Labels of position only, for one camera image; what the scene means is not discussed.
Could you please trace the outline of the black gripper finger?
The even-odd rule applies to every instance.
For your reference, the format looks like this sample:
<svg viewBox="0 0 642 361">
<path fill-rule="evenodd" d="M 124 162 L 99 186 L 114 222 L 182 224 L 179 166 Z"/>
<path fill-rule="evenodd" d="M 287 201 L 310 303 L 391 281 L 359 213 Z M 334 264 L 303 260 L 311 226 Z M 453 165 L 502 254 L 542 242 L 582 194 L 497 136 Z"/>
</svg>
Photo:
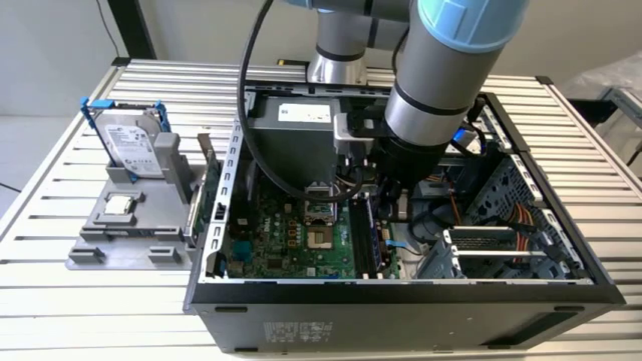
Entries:
<svg viewBox="0 0 642 361">
<path fill-rule="evenodd" d="M 378 219 L 391 223 L 409 223 L 414 216 L 411 196 L 413 191 L 397 180 L 385 179 L 378 188 Z"/>
</svg>

